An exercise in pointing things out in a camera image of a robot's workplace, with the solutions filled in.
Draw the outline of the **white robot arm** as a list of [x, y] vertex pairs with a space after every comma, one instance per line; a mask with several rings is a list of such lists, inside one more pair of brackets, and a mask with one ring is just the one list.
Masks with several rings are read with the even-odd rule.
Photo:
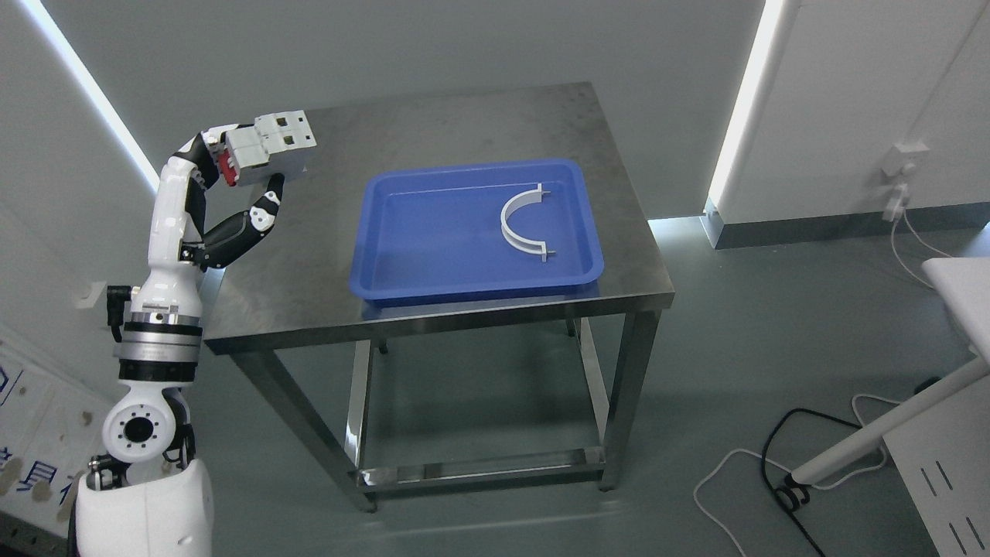
[[72, 505], [70, 556], [211, 556], [213, 490], [185, 388], [202, 342], [197, 282], [110, 286], [108, 325], [126, 394], [101, 427]]

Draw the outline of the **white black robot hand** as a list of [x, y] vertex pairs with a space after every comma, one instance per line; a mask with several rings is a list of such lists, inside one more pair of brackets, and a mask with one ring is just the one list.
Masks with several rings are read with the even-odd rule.
[[121, 325], [197, 325], [202, 315], [200, 283], [205, 272], [234, 263], [275, 229], [287, 183], [281, 174], [257, 183], [262, 187], [261, 195], [250, 206], [213, 228], [206, 226], [208, 191], [227, 186], [218, 166], [220, 138], [227, 130], [252, 123], [202, 130], [160, 169], [146, 254], [148, 278], [131, 288]]

